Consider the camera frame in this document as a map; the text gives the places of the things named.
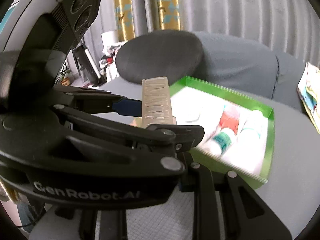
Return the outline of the person's left hand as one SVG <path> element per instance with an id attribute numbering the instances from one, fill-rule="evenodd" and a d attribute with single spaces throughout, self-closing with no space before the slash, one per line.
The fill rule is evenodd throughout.
<path id="1" fill-rule="evenodd" d="M 4 202 L 11 201 L 14 204 L 18 204 L 21 200 L 19 193 L 13 189 L 10 185 L 1 179 L 1 200 Z"/>

